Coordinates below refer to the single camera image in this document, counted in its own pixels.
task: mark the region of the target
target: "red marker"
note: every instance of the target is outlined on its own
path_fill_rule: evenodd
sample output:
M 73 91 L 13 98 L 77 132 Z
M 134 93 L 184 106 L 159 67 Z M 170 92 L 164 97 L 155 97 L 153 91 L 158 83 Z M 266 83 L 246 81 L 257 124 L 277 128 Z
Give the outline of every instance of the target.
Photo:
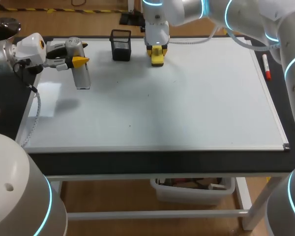
M 262 60 L 264 61 L 266 80 L 270 81 L 271 80 L 271 73 L 270 73 L 269 63 L 267 62 L 266 54 L 262 55 Z

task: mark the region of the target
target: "glowing blue ring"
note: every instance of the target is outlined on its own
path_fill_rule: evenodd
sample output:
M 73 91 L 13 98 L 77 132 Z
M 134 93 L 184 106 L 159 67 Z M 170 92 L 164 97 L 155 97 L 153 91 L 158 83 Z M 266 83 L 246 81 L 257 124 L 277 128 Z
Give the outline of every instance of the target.
M 49 213 L 50 213 L 50 209 L 51 209 L 51 202 L 52 202 L 51 186 L 50 186 L 50 183 L 48 182 L 47 179 L 46 179 L 46 181 L 47 181 L 48 186 L 49 186 L 49 206 L 48 206 L 48 210 L 47 210 L 45 219 L 43 220 L 43 223 L 41 223 L 39 229 L 36 231 L 36 233 L 34 234 L 34 236 L 37 236 L 40 233 L 40 231 L 43 229 L 44 225 L 46 224 L 46 221 L 48 219 L 48 216 L 49 216 Z
M 204 3 L 204 0 L 201 0 L 201 5 L 202 5 L 202 12 L 201 12 L 201 16 L 199 19 L 201 19 L 205 13 L 205 3 Z
M 286 67 L 285 73 L 284 73 L 284 77 L 286 79 L 287 76 L 287 72 L 289 71 L 289 69 L 291 68 L 291 66 L 295 63 L 295 58 L 290 62 L 290 64 Z
M 150 6 L 161 6 L 163 5 L 163 3 L 152 3 L 152 2 L 148 2 L 146 0 L 143 0 L 143 2 L 147 5 L 150 5 Z
M 279 40 L 278 39 L 275 39 L 275 38 L 271 38 L 269 35 L 267 35 L 267 33 L 265 33 L 265 36 L 269 39 L 269 40 L 271 40 L 271 41 L 274 41 L 274 42 L 279 42 Z
M 226 26 L 227 26 L 230 30 L 232 30 L 232 28 L 229 26 L 229 24 L 228 24 L 228 22 L 227 22 L 227 11 L 228 11 L 228 8 L 230 7 L 231 3 L 232 3 L 232 0 L 230 0 L 230 1 L 228 2 L 227 6 L 226 6 L 226 9 L 225 9 L 225 15 L 224 15 L 225 24 L 226 24 Z
M 290 178 L 289 178 L 289 184 L 288 184 L 288 195 L 289 195 L 289 200 L 290 200 L 290 204 L 292 206 L 292 209 L 295 213 L 295 206 L 291 197 L 291 178 L 292 178 L 293 173 L 291 173 Z

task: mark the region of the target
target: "black mesh pen holder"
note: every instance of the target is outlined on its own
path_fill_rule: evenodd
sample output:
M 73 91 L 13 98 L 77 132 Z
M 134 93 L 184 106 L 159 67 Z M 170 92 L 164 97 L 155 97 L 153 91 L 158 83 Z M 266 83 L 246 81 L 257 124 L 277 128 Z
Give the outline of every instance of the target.
M 131 31 L 113 29 L 109 41 L 112 44 L 113 60 L 130 61 Z

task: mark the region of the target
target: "yellow black tape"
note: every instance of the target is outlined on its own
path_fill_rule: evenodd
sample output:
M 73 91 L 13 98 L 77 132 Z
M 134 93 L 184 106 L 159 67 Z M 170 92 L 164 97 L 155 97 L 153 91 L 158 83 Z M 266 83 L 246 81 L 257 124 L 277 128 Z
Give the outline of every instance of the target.
M 0 11 L 46 11 L 47 13 L 53 13 L 56 11 L 62 12 L 78 12 L 78 13 L 124 13 L 124 10 L 79 10 L 79 9 L 62 9 L 62 8 L 3 8 L 0 7 Z

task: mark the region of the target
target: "whiteboard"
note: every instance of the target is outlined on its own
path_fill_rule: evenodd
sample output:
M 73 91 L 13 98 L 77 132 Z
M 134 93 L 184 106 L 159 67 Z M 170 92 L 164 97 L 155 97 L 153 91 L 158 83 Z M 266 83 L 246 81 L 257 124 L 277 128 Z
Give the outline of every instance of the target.
M 131 39 L 130 62 L 112 60 L 108 39 L 83 41 L 91 88 L 76 90 L 71 70 L 37 76 L 42 109 L 29 153 L 284 150 L 288 143 L 254 52 L 230 38 L 170 44 L 163 67 L 151 66 L 143 39 Z M 18 142 L 36 110 L 30 100 Z

